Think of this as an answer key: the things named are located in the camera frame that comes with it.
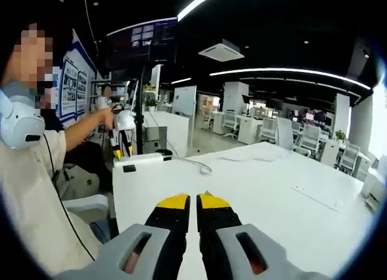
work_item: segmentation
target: black ceiling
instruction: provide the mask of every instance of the black ceiling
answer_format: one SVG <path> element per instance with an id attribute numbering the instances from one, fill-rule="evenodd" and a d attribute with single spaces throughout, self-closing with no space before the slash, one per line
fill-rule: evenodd
<path id="1" fill-rule="evenodd" d="M 89 29 L 85 0 L 65 0 L 73 9 L 77 34 L 102 70 L 106 34 L 139 22 L 176 16 L 193 0 L 86 1 L 98 54 Z M 382 41 L 382 31 L 376 27 L 378 10 L 376 0 L 207 0 L 179 22 L 176 64 L 162 68 L 161 82 L 191 77 L 191 81 L 173 86 L 194 84 L 201 91 L 219 93 L 224 81 L 242 79 L 252 86 L 252 94 L 259 97 L 295 96 L 299 104 L 332 108 L 336 89 L 255 78 L 297 79 L 352 92 L 356 95 L 348 95 L 355 104 L 371 92 L 329 77 L 295 73 L 209 77 L 209 73 L 241 68 L 302 68 L 337 74 L 373 87 L 377 83 L 376 45 Z M 217 62 L 198 55 L 212 41 L 222 38 L 240 47 L 245 58 Z"/>

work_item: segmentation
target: beige shirt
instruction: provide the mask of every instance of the beige shirt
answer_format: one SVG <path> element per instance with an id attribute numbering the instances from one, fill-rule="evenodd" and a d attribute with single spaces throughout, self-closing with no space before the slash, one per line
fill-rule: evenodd
<path id="1" fill-rule="evenodd" d="M 66 153 L 64 131 L 45 131 L 54 168 L 61 170 Z M 92 259 L 77 239 L 51 182 L 50 155 L 42 137 L 33 148 L 14 151 L 0 140 L 0 187 L 9 216 L 35 260 L 54 275 L 81 269 Z M 94 258 L 101 243 L 89 226 L 69 213 L 78 235 Z"/>

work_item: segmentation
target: white headphones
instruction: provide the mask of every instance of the white headphones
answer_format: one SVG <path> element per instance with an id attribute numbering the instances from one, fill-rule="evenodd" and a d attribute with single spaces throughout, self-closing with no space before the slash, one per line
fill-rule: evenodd
<path id="1" fill-rule="evenodd" d="M 40 114 L 28 97 L 8 98 L 0 90 L 0 139 L 14 150 L 37 145 L 45 128 Z"/>

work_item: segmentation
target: ceiling light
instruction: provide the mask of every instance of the ceiling light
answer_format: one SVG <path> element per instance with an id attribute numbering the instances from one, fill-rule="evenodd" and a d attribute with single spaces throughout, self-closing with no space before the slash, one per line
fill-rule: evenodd
<path id="1" fill-rule="evenodd" d="M 308 73 L 308 74 L 317 74 L 320 76 L 329 76 L 333 77 L 335 79 L 341 79 L 345 80 L 346 82 L 354 83 L 355 85 L 361 86 L 362 88 L 365 88 L 366 90 L 370 90 L 371 88 L 363 83 L 357 82 L 353 79 L 348 79 L 343 76 L 337 76 L 335 74 L 331 73 L 323 73 L 321 71 L 315 71 L 315 70 L 299 70 L 296 68 L 246 68 L 243 70 L 227 70 L 227 71 L 221 71 L 219 73 L 210 73 L 210 76 L 220 76 L 222 74 L 230 74 L 230 73 L 246 73 L 246 72 L 251 72 L 251 71 L 288 71 L 292 73 Z"/>
<path id="2" fill-rule="evenodd" d="M 175 83 L 179 83 L 179 82 L 187 82 L 188 80 L 191 80 L 191 78 L 188 77 L 187 79 L 176 80 L 175 82 L 171 82 L 171 85 L 173 85 L 173 84 L 175 84 Z"/>
<path id="3" fill-rule="evenodd" d="M 199 6 L 201 3 L 205 2 L 206 0 L 193 0 L 187 7 L 185 7 L 178 15 L 177 15 L 177 21 L 180 22 L 185 16 L 187 16 L 192 10 L 194 10 L 197 6 Z"/>

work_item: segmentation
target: whiteboard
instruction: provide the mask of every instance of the whiteboard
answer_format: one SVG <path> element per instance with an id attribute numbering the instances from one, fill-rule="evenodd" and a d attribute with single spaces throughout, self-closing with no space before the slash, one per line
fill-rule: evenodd
<path id="1" fill-rule="evenodd" d="M 172 102 L 172 112 L 179 112 L 186 116 L 195 114 L 196 105 L 196 85 L 184 86 L 175 89 L 174 101 Z"/>

